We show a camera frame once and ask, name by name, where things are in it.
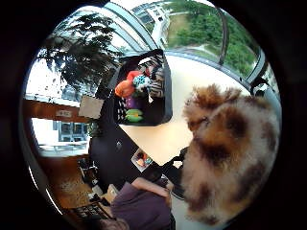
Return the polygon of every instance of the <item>wooden desk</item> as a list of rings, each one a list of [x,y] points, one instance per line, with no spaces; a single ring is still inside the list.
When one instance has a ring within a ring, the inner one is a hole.
[[[217,83],[221,89],[228,86],[247,90],[236,80],[213,67],[182,58],[167,57],[172,71],[173,117],[159,126],[125,126],[120,125],[127,135],[145,151],[158,165],[163,165],[192,140],[192,133],[182,117],[182,109],[194,86],[206,86]]]

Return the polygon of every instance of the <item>window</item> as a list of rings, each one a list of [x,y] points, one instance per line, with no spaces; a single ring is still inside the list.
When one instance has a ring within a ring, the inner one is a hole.
[[[229,43],[224,64],[245,79],[255,67],[259,48],[248,31],[231,15],[224,13],[229,30]]]
[[[133,49],[129,46],[126,40],[118,34],[114,33],[112,45],[120,52],[126,53],[133,51]]]
[[[52,123],[53,130],[58,130],[58,126],[59,126],[58,121],[53,121]]]
[[[74,140],[75,140],[75,142],[79,142],[79,141],[82,140],[82,138],[81,137],[75,137]]]
[[[147,14],[144,15],[144,16],[141,16],[141,17],[139,17],[139,18],[140,18],[140,20],[141,20],[144,24],[153,21],[153,19],[151,18],[151,16],[150,16],[150,15],[147,15]]]
[[[87,134],[87,125],[83,126],[83,132]]]
[[[81,124],[74,124],[73,125],[73,133],[74,134],[82,134],[83,133],[83,126]]]
[[[70,137],[63,137],[62,140],[63,142],[70,142]]]
[[[146,44],[146,42],[143,40],[143,38],[135,31],[135,29],[130,26],[127,22],[125,22],[122,18],[117,16],[111,11],[108,11],[104,8],[101,9],[101,12],[114,21],[119,27],[125,31],[139,44],[140,47],[142,47],[143,50],[149,50],[149,46]]]
[[[222,49],[222,21],[214,7],[199,2],[173,2],[167,50],[181,51],[217,62]]]
[[[155,15],[157,15],[157,16],[159,16],[159,15],[160,15],[160,13],[159,13],[157,10],[154,10],[153,12],[154,12],[154,13],[155,13]]]
[[[62,134],[70,134],[70,124],[69,123],[62,123],[60,125],[60,131]]]

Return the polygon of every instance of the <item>green foliage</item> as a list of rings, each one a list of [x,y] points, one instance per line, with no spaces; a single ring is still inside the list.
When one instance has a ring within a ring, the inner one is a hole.
[[[45,40],[37,58],[77,91],[79,85],[107,85],[109,69],[117,66],[121,53],[108,49],[112,20],[97,12],[75,12],[62,21]]]
[[[152,33],[153,30],[154,30],[154,24],[153,24],[153,23],[147,23],[147,24],[145,25],[145,27],[146,27],[146,29],[147,29],[150,33]]]
[[[173,24],[175,16],[171,18],[171,27],[177,28],[172,28],[171,31],[175,35],[169,35],[169,48],[206,44],[207,50],[217,56],[220,54],[223,27],[221,18],[214,8],[192,0],[173,1],[167,8],[173,12],[187,13],[187,22],[182,26],[178,22]],[[238,74],[246,77],[258,56],[259,47],[239,22],[226,12],[224,14],[229,29],[229,44],[224,62]]]

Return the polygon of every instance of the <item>plush toy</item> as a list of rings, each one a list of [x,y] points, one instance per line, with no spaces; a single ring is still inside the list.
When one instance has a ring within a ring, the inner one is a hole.
[[[143,75],[143,72],[139,71],[139,70],[131,70],[128,72],[127,74],[127,80],[128,81],[133,81],[135,77],[139,76],[139,75]]]
[[[131,80],[123,80],[115,87],[115,94],[118,97],[127,98],[134,92],[134,86]]]
[[[164,81],[164,71],[162,65],[150,65],[144,74],[155,81]]]
[[[151,89],[151,83],[151,79],[144,75],[139,75],[133,79],[133,85],[135,86],[135,89],[140,92],[144,92],[143,89],[146,89],[149,92]]]
[[[139,122],[143,120],[142,115],[143,112],[141,110],[132,108],[127,110],[125,118],[129,122]]]
[[[137,163],[139,166],[141,166],[141,167],[144,167],[144,166],[145,166],[145,162],[144,162],[143,159],[138,159],[138,160],[136,160],[136,163]]]
[[[164,81],[152,80],[150,84],[150,96],[156,98],[164,98]]]
[[[147,158],[144,160],[144,162],[145,162],[146,165],[149,165],[153,162],[153,160],[152,160],[151,157],[147,156]]]
[[[142,75],[142,72],[138,70],[129,71],[127,78],[119,82],[115,87],[115,94],[118,97],[127,98],[129,97],[135,90],[133,85],[133,79],[136,76]]]

